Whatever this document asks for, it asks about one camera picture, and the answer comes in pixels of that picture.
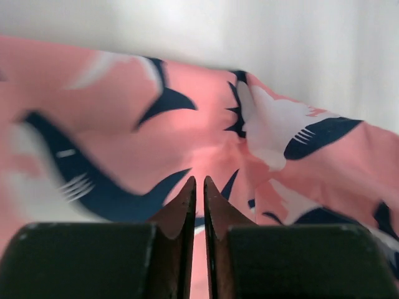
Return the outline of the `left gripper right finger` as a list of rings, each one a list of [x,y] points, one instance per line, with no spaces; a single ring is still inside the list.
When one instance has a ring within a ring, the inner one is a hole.
[[[314,204],[257,225],[204,180],[211,298],[397,298],[398,240]]]

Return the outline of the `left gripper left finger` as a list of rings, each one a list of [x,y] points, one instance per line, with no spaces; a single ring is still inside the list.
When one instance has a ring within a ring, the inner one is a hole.
[[[2,298],[188,298],[196,181],[139,224],[21,227],[1,258]]]

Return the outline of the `pink patterned shorts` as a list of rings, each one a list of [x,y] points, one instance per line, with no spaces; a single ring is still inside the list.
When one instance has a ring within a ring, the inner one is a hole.
[[[197,181],[259,225],[368,228],[398,273],[398,135],[241,70],[1,37],[1,246],[30,222],[139,222]]]

